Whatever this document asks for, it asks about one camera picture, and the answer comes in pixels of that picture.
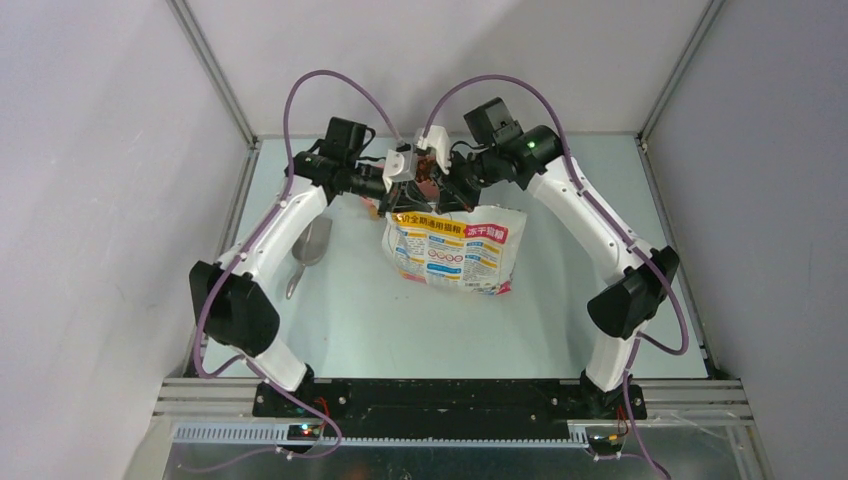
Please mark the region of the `cat food bag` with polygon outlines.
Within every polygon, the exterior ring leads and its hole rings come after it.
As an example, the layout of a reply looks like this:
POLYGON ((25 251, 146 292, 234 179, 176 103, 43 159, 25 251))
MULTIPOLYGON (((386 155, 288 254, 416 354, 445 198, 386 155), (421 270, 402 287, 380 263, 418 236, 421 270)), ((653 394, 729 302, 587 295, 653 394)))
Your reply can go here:
POLYGON ((471 212, 392 213, 386 220, 383 251, 402 278, 489 296, 511 291, 525 212, 481 205, 471 212))

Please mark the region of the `metal food scoop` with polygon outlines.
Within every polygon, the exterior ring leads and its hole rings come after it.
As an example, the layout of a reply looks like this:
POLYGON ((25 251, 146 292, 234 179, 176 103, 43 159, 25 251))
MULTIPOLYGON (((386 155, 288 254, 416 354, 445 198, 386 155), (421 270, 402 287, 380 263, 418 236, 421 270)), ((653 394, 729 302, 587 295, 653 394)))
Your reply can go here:
POLYGON ((332 231, 333 221, 326 216, 318 216, 312 220, 295 241, 291 254, 297 267, 290 278, 285 298, 291 299, 300 283, 305 270, 319 263, 326 254, 332 231))

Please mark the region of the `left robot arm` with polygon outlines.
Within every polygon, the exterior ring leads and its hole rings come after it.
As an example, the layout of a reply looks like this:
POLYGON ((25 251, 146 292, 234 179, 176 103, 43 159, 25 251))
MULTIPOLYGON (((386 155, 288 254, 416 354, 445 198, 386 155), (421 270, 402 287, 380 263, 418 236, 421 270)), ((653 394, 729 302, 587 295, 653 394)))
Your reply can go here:
POLYGON ((189 272, 197 339, 208 337, 230 348, 239 361, 279 388, 278 404, 292 416, 304 416, 316 403, 315 388, 304 382, 312 373, 288 345, 282 332, 282 275, 297 239, 334 199, 350 194, 390 198, 400 179, 391 167, 414 148, 398 139, 383 166, 361 162, 370 127, 334 117, 311 147, 287 145, 280 191, 252 230, 213 262, 199 261, 189 272))

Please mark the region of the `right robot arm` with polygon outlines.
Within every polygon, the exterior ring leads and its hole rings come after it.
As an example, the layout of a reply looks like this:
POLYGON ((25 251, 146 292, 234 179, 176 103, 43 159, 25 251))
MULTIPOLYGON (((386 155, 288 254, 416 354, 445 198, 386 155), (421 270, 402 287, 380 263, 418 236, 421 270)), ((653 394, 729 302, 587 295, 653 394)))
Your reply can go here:
POLYGON ((476 152, 449 153, 434 173, 439 213, 473 211, 483 189, 509 182, 547 207, 592 259, 605 288, 588 301, 597 330, 581 374, 585 411, 606 418, 622 403, 619 387, 637 335, 668 297, 676 251, 638 239, 578 168, 562 136, 545 125, 525 130, 496 97, 464 114, 476 152))

